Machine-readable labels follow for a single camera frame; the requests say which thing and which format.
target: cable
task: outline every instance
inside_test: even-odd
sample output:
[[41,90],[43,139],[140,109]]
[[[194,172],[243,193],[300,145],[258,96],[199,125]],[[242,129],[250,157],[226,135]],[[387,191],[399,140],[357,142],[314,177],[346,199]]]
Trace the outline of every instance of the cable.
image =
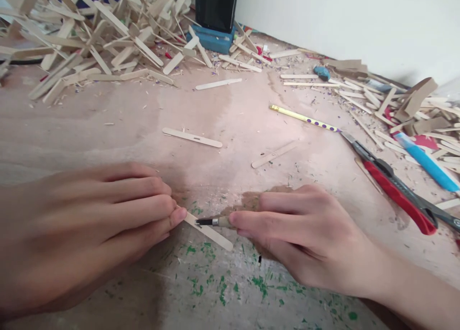
[[[23,60],[12,60],[10,65],[32,65],[32,64],[40,64],[43,61],[43,58],[40,59],[23,59]],[[0,64],[5,62],[5,60],[0,59]]]

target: fingernail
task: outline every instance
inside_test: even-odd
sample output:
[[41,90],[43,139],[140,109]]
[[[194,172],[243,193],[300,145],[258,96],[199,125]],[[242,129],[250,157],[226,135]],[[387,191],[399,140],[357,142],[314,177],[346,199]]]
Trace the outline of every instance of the fingernail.
[[252,238],[253,235],[251,233],[249,233],[248,231],[245,231],[243,229],[239,229],[237,231],[238,235],[241,236],[241,237],[245,237],[245,238]]
[[236,217],[236,212],[233,212],[229,215],[229,222],[232,224],[232,225],[235,225],[234,224],[234,221],[235,221],[235,217]]
[[187,209],[185,209],[185,208],[180,208],[178,210],[178,213],[179,214],[177,216],[178,216],[180,221],[183,221],[187,217]]

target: craft knife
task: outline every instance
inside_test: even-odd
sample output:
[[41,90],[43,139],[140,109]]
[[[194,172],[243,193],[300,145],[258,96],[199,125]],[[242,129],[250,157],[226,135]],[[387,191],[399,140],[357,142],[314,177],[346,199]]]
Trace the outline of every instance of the craft knife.
[[414,220],[423,234],[432,235],[436,232],[438,227],[437,219],[444,221],[460,233],[460,219],[416,195],[401,179],[396,177],[388,163],[376,158],[353,136],[343,131],[341,134],[361,157],[364,167],[369,171],[370,175],[385,193]]

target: yellow pencil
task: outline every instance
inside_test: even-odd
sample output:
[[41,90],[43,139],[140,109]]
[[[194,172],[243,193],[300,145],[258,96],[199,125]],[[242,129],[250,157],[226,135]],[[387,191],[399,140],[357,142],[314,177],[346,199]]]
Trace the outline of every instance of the yellow pencil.
[[307,116],[304,116],[304,115],[296,113],[296,112],[292,112],[290,110],[286,110],[286,109],[284,109],[282,107],[278,107],[276,105],[270,105],[270,110],[277,111],[277,112],[280,112],[282,114],[291,116],[293,118],[300,119],[303,122],[322,127],[322,128],[324,128],[326,130],[329,130],[329,131],[341,132],[341,130],[339,128],[336,128],[336,127],[334,127],[332,125],[317,121],[316,119],[309,118]]

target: blue base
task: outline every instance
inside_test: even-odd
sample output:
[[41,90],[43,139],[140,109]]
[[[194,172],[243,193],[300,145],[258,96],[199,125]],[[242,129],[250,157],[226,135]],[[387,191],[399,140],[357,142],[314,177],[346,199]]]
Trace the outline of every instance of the blue base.
[[[215,51],[223,55],[229,54],[230,46],[233,43],[233,36],[235,35],[235,26],[233,27],[231,33],[218,32],[197,25],[193,25],[192,28],[198,38],[200,38],[200,43],[205,49]],[[186,39],[187,41],[192,39],[190,33],[187,33]]]

